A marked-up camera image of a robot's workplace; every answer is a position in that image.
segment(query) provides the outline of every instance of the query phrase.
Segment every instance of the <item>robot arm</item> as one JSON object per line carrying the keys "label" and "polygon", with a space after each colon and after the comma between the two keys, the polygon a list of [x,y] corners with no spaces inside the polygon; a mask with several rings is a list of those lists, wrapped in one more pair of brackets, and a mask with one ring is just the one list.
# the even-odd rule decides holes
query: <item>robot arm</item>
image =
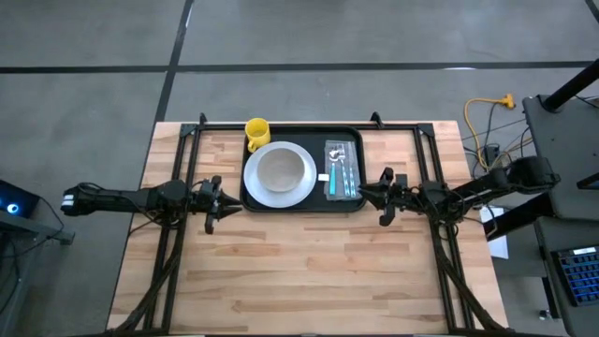
{"label": "robot arm", "polygon": [[109,190],[94,183],[80,183],[63,194],[61,211],[65,215],[87,215],[95,211],[148,212],[160,214],[165,224],[176,223],[186,212],[206,213],[205,230],[213,234],[213,220],[241,210],[240,202],[220,188],[221,177],[204,180],[198,191],[190,191],[183,181],[173,180],[137,191]]}
{"label": "robot arm", "polygon": [[487,175],[450,190],[439,182],[423,182],[407,187],[407,176],[385,168],[378,183],[363,184],[360,193],[377,210],[384,210],[379,225],[389,226],[395,209],[425,213],[435,222],[458,222],[476,204],[486,204],[513,192],[535,194],[549,190],[560,181],[544,157],[530,156],[506,168],[492,169]]}

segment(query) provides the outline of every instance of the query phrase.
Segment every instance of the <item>keyboard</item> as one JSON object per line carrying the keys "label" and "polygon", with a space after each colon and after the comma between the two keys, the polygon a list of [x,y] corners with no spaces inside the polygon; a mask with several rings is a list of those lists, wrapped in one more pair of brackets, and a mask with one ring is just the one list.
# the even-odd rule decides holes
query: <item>keyboard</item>
{"label": "keyboard", "polygon": [[552,252],[572,305],[599,303],[599,246]]}

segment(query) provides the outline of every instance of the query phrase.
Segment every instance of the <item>blue light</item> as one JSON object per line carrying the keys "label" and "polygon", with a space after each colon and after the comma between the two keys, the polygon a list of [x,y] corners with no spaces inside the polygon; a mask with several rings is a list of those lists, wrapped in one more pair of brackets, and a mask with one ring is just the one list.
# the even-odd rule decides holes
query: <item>blue light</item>
{"label": "blue light", "polygon": [[11,214],[15,214],[19,211],[19,205],[17,204],[10,204],[7,207],[7,211]]}

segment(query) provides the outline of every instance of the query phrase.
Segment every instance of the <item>mug handle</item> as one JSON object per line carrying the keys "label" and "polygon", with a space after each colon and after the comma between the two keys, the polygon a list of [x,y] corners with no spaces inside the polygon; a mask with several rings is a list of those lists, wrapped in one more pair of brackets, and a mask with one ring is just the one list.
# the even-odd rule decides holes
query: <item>mug handle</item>
{"label": "mug handle", "polygon": [[254,144],[253,140],[248,141],[247,143],[247,151],[251,152],[252,154],[257,150],[256,145]]}

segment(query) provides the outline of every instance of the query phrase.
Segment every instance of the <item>wooden tabletop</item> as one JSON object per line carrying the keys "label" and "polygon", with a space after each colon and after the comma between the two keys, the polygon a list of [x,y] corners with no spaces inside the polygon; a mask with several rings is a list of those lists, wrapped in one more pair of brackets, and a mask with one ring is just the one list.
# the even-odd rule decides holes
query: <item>wooden tabletop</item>
{"label": "wooden tabletop", "polygon": [[[446,181],[450,186],[468,182],[457,123],[432,123]],[[156,126],[144,187],[170,179],[180,125]],[[361,134],[369,183],[378,181],[385,167],[408,174],[410,185],[420,182],[411,132]],[[221,175],[223,189],[238,198],[243,137],[240,131],[202,132],[195,181]],[[434,177],[430,154],[427,158]],[[398,213],[391,226],[380,227],[379,215],[370,204],[354,213],[244,210],[216,224],[214,235],[204,233],[204,215],[190,215],[170,332],[446,332],[426,217]],[[475,212],[470,216],[477,217]],[[143,222],[144,217],[136,216],[133,227]],[[123,322],[149,287],[159,233],[158,226],[147,226],[129,238],[109,328]],[[461,223],[458,241],[469,287],[506,326],[483,228],[473,221]],[[460,316],[457,291],[452,290]],[[156,312],[162,314],[162,301]]]}

